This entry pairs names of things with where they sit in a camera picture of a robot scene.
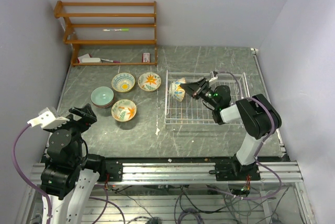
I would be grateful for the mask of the blue yellow patterned bowl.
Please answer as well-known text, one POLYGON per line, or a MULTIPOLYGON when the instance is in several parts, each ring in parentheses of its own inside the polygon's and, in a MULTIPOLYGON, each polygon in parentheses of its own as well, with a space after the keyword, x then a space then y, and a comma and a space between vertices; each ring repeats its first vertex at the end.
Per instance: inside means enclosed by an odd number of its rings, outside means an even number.
POLYGON ((181 88, 181 84, 185 84, 186 79, 184 77, 172 81, 169 86, 169 94, 176 99, 178 102, 181 102, 184 99, 185 91, 181 88))

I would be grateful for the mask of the orange leaf bird bowl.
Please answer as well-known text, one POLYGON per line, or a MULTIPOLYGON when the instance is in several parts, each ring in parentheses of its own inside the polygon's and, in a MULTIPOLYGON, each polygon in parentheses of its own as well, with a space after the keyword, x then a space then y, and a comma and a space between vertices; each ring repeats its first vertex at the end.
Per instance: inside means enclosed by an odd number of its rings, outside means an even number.
POLYGON ((115 102, 111 108, 111 115, 118 122, 130 121, 136 113, 136 104, 128 99, 122 99, 115 102))

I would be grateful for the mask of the yellow sun teal bowl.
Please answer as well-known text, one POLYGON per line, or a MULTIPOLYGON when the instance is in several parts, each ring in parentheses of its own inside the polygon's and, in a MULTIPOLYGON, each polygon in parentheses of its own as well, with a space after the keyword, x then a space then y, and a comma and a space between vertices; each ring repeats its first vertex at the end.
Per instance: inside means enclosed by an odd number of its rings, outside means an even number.
POLYGON ((127 93, 132 90, 136 79, 130 73, 118 73, 111 81, 112 88, 120 93, 127 93))

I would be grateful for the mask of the orange flower bowl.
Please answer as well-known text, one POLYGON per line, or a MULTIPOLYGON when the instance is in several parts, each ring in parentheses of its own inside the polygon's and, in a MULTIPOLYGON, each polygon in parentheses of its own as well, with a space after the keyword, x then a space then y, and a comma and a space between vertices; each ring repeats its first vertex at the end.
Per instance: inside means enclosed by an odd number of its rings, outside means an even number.
POLYGON ((138 78, 138 86, 146 92, 156 91, 162 83, 160 76, 153 72, 143 73, 138 78))

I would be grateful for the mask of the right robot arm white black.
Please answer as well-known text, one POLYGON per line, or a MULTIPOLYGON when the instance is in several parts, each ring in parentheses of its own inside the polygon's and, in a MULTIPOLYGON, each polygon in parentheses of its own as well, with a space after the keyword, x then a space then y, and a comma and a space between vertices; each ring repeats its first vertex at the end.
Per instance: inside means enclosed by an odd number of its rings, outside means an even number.
POLYGON ((232 104, 229 86, 219 85, 211 89, 209 80, 205 78, 181 84, 180 87, 192 98, 202 99, 209 104, 213 120, 218 125, 242 120, 246 135, 240 149, 232 157, 230 172, 235 179, 244 179, 256 166, 257 156, 265 140, 281 126, 278 112, 262 94, 232 104))

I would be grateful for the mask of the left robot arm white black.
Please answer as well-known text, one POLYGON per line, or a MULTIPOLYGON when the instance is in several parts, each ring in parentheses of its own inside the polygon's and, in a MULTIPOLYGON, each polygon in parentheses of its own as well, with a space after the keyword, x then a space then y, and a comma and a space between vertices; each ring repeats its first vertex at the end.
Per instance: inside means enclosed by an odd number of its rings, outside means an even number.
POLYGON ((51 133, 41 173, 42 222, 80 223, 92 189, 107 173, 105 158, 89 153, 82 138, 97 117, 86 104, 70 108, 66 117, 46 108, 38 120, 41 129, 51 133))

